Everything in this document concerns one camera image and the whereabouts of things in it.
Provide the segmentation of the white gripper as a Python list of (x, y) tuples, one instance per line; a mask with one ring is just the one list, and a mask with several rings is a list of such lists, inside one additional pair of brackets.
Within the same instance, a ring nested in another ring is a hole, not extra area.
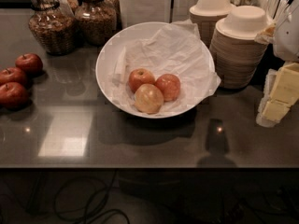
[(264, 45), (274, 41), (274, 55), (286, 61), (277, 71), (268, 71), (258, 107), (256, 123), (271, 128), (299, 100), (299, 63), (290, 63), (299, 62), (299, 0), (293, 0), (277, 23), (266, 26), (254, 40)]

